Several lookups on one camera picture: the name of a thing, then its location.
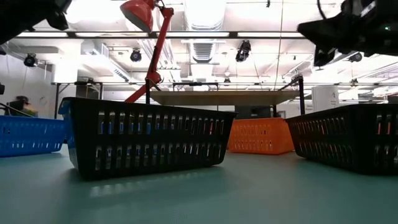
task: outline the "blue plastic basket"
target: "blue plastic basket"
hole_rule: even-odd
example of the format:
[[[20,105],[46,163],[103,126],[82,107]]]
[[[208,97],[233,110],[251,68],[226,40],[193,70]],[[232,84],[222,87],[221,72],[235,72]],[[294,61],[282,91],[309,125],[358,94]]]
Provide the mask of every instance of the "blue plastic basket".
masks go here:
[[[64,138],[62,120],[0,116],[0,157],[57,152]]]

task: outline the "wall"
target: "wall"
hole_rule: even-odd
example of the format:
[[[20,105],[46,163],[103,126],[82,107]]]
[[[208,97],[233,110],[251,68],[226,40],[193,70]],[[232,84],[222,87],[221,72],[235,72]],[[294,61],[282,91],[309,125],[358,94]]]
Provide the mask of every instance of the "wall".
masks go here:
[[[353,102],[340,102],[340,106],[346,106],[346,105],[352,105],[352,104],[358,104],[358,103],[353,103]],[[277,111],[285,111],[286,112],[286,118],[293,118],[295,116],[300,116],[300,104],[299,102],[291,102],[291,103],[282,103],[277,105]],[[312,101],[311,100],[306,100],[305,101],[305,113],[309,114],[312,113]]]
[[[41,118],[53,118],[55,87],[51,86],[51,72],[42,68],[27,68],[22,60],[10,55],[0,56],[0,82],[6,86],[1,103],[7,103],[18,95],[29,98]]]

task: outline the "orange plastic basket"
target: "orange plastic basket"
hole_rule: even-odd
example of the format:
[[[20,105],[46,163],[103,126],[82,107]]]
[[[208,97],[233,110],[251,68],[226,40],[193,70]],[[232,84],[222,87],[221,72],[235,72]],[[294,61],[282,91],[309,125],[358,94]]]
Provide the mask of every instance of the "orange plastic basket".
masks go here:
[[[230,152],[279,155],[294,150],[289,127],[282,118],[234,120]]]

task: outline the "lamp shade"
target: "lamp shade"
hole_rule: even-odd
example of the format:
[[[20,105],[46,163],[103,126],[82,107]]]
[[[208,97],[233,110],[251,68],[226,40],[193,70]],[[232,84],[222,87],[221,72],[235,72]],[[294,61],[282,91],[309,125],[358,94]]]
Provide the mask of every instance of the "lamp shade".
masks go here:
[[[144,32],[152,32],[153,8],[153,4],[149,4],[148,0],[130,0],[120,6],[124,17]]]

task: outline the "lamp arm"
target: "lamp arm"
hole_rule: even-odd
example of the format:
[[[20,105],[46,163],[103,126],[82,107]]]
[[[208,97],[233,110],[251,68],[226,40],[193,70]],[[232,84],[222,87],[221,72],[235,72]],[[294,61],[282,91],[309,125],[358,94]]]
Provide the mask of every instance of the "lamp arm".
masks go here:
[[[160,11],[164,17],[162,27],[160,28],[159,36],[157,38],[156,46],[154,49],[154,54],[152,56],[152,59],[150,60],[147,76],[145,79],[150,79],[150,87],[152,88],[154,86],[153,83],[158,84],[160,81],[162,81],[162,78],[160,77],[159,73],[156,72],[156,67],[157,63],[159,62],[160,55],[162,53],[164,41],[166,39],[166,33],[167,30],[169,29],[170,21],[172,19],[172,16],[174,15],[174,10],[173,8],[166,8],[162,7],[160,8]],[[125,100],[126,103],[133,103],[138,100],[142,95],[144,95],[146,92],[145,85],[141,86],[140,89],[135,91],[129,98]]]

